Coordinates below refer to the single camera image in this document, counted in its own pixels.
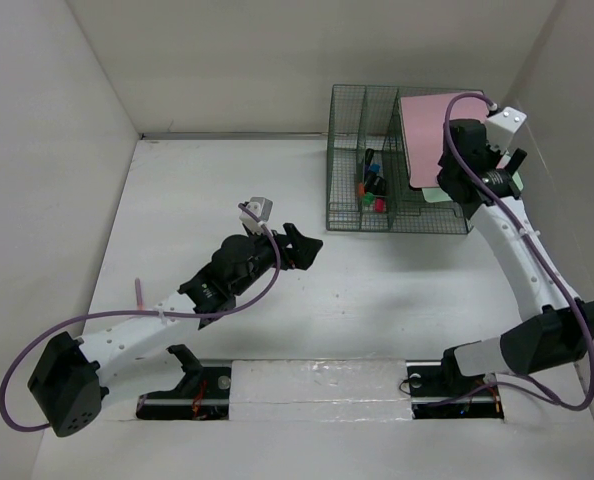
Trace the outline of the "green cap highlighter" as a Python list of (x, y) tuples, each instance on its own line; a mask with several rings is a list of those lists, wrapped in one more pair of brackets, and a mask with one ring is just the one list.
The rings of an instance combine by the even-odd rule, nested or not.
[(370, 183), (365, 184), (362, 204), (364, 206), (371, 205), (376, 199), (383, 198), (385, 194), (386, 180), (381, 176), (377, 176)]

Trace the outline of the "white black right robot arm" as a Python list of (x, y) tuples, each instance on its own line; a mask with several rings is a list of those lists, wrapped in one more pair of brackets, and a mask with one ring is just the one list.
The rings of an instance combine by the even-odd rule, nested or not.
[(590, 381), (580, 409), (594, 398), (594, 301), (585, 302), (555, 268), (532, 227), (513, 172), (518, 149), (501, 168), (484, 124), (447, 120), (438, 183), (487, 241), (515, 296), (520, 323), (487, 340), (446, 350), (439, 381), (463, 395), (488, 374), (531, 380), (533, 373), (587, 358)]

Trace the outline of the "green clipboard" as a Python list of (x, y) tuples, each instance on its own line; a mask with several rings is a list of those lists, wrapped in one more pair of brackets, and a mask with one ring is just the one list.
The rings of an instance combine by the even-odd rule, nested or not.
[[(524, 188), (520, 175), (518, 173), (510, 175), (505, 169), (488, 170), (478, 174), (478, 178), (499, 198), (517, 197)], [(461, 173), (458, 177), (447, 177), (444, 186), (448, 190), (444, 190), (442, 185), (436, 188), (423, 188), (424, 199), (428, 203), (454, 201), (463, 204), (476, 200), (481, 192), (478, 184), (466, 173)]]

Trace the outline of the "purple cap highlighter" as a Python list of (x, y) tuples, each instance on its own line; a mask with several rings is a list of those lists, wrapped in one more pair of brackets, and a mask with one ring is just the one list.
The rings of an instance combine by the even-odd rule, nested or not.
[(375, 155), (375, 151), (373, 149), (368, 148), (365, 150), (364, 159), (363, 159), (364, 173), (367, 173), (369, 171), (369, 167), (372, 165), (374, 155)]

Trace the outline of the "pink clipboard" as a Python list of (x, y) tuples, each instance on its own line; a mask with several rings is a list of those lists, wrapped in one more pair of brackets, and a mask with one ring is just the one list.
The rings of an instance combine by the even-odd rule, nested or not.
[[(439, 160), (444, 146), (444, 120), (453, 94), (435, 94), (400, 99), (402, 131), (409, 172), (414, 190), (439, 187)], [(483, 100), (468, 97), (452, 107), (450, 119), (474, 119), (485, 123), (489, 113)]]

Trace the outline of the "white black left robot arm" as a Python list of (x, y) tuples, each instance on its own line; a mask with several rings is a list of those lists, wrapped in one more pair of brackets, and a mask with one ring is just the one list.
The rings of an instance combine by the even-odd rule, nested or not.
[(198, 394), (203, 367), (190, 337), (241, 311), (236, 299), (267, 272), (307, 270), (323, 247), (292, 223), (278, 233), (259, 223), (227, 237), (211, 260), (161, 305), (118, 312), (121, 323), (72, 337), (64, 328), (46, 343), (28, 389), (61, 438), (87, 427), (110, 405), (150, 392)]

